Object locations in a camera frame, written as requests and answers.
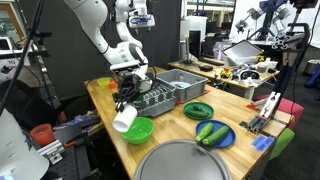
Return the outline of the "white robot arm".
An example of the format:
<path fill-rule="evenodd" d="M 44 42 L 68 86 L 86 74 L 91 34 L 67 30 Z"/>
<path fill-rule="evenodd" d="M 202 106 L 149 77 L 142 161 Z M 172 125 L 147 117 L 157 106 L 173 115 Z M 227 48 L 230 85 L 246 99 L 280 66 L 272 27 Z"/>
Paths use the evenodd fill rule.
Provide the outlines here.
<path fill-rule="evenodd" d="M 80 21 L 82 30 L 110 63 L 119 77 L 118 92 L 113 94 L 116 111 L 123 112 L 140 95 L 147 93 L 153 81 L 146 75 L 148 59 L 143 44 L 132 36 L 130 28 L 155 25 L 150 0 L 64 0 Z"/>

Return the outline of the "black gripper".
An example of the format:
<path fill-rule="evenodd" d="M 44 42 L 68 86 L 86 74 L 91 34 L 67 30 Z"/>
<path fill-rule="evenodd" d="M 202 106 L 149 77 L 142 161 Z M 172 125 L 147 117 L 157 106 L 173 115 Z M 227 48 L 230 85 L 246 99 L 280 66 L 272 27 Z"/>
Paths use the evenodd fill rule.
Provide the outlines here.
<path fill-rule="evenodd" d="M 124 102 L 132 103 L 136 97 L 147 93 L 153 85 L 151 78 L 132 68 L 117 69 L 114 73 L 118 77 L 118 92 L 115 93 L 117 112 L 124 111 Z"/>

